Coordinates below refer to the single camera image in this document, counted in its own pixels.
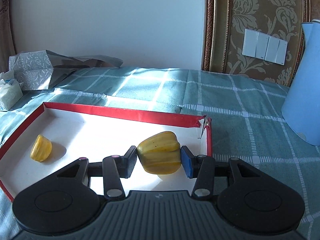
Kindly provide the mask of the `blue electric kettle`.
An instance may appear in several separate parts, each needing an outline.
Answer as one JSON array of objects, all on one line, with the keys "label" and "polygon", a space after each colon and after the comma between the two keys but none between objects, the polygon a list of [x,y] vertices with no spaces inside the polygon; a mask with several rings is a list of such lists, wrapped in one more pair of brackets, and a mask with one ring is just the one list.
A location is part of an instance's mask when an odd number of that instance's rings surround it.
[{"label": "blue electric kettle", "polygon": [[281,112],[299,137],[319,146],[319,20],[302,28],[305,50]]}]

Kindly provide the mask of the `brown patterned curtain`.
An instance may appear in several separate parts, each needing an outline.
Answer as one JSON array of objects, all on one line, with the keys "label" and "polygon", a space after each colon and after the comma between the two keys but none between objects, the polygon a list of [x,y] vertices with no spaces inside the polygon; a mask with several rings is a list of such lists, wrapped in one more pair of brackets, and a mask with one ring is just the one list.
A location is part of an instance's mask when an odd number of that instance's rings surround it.
[{"label": "brown patterned curtain", "polygon": [[11,32],[10,0],[0,0],[0,68],[7,72],[9,57],[16,54]]}]

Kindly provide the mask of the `large yellow starfruit chunk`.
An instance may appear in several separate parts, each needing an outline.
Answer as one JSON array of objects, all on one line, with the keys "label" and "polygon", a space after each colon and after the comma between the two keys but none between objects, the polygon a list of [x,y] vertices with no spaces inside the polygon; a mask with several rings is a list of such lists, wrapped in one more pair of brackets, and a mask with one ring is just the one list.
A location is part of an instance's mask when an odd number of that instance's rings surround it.
[{"label": "large yellow starfruit chunk", "polygon": [[45,161],[52,151],[52,142],[42,135],[38,135],[30,152],[30,158],[34,161]]}]

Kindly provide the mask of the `grey patterned gift bag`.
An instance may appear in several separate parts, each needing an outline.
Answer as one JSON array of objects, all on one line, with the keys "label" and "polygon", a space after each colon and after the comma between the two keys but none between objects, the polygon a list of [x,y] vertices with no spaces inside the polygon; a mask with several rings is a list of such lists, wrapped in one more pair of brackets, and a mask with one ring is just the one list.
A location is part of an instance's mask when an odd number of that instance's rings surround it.
[{"label": "grey patterned gift bag", "polygon": [[105,55],[65,56],[49,50],[19,53],[9,57],[9,70],[21,90],[45,90],[57,85],[72,72],[83,68],[121,67],[123,60]]}]

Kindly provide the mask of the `teal checked tablecloth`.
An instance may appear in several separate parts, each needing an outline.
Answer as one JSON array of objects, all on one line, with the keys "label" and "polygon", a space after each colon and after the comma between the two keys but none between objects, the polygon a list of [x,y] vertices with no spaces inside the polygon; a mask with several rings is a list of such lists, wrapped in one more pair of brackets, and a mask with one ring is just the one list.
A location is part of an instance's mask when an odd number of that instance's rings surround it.
[{"label": "teal checked tablecloth", "polygon": [[50,90],[25,93],[1,114],[1,143],[43,102],[77,103],[177,114],[212,120],[213,154],[237,156],[299,192],[305,215],[299,232],[319,239],[319,147],[285,123],[286,86],[185,69],[86,68]]}]

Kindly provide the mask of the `tissue pack with cat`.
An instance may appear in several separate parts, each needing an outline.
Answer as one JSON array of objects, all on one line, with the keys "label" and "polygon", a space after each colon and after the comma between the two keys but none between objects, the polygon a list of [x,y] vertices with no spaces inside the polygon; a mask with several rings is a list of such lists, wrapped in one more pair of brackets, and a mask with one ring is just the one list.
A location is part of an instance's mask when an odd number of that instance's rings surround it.
[{"label": "tissue pack with cat", "polygon": [[9,111],[23,96],[19,82],[14,77],[14,71],[1,73],[0,109]]}]

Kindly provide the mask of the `red shallow cardboard box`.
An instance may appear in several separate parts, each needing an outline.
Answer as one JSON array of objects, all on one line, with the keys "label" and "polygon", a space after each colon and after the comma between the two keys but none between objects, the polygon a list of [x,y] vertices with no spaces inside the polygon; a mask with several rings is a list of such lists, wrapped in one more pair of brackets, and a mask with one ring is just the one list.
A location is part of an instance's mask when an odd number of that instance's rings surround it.
[{"label": "red shallow cardboard box", "polygon": [[[102,161],[163,131],[174,132],[194,155],[211,155],[211,120],[206,116],[45,102],[1,146],[1,189],[14,199],[23,189],[78,158]],[[52,142],[38,162],[30,152],[38,135]]]}]

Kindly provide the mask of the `white wall switch panel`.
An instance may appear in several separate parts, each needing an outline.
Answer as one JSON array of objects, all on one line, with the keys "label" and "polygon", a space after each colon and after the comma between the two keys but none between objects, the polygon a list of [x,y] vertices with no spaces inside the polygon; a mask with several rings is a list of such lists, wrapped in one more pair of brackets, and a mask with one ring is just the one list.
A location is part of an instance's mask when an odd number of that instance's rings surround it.
[{"label": "white wall switch panel", "polygon": [[284,65],[288,42],[259,31],[245,29],[242,55]]}]

